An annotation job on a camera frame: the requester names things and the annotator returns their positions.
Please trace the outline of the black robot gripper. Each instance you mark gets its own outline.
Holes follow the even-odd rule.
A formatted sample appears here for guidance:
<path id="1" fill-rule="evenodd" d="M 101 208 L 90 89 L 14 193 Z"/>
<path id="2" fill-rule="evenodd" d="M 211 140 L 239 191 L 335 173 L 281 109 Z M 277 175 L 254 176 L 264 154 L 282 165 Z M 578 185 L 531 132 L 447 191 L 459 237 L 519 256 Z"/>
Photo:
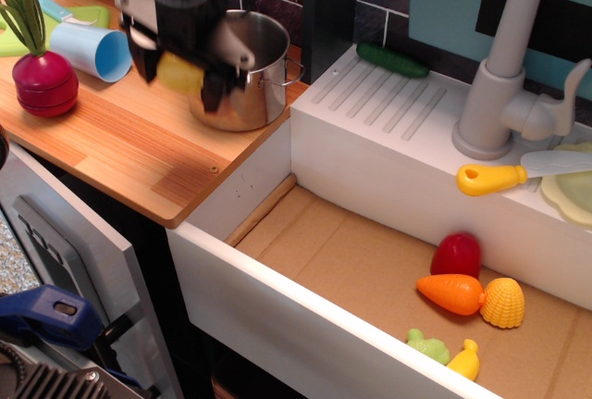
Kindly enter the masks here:
<path id="1" fill-rule="evenodd" d="M 165 51 L 209 70 L 203 77 L 201 100 L 206 113 L 216 112 L 246 88 L 251 54 L 222 36 L 229 0 L 115 0 L 120 27 L 140 76 L 156 78 Z"/>

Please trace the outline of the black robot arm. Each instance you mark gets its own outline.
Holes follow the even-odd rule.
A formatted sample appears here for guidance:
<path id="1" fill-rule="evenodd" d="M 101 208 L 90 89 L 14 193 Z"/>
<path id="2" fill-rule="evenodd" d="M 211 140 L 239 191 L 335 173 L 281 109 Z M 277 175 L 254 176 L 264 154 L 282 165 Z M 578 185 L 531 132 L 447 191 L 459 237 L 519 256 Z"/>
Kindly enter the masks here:
<path id="1" fill-rule="evenodd" d="M 201 100 L 215 112 L 244 88 L 255 55 L 230 28 L 228 0 L 115 0 L 133 62 L 148 82 L 168 51 L 204 72 Z"/>

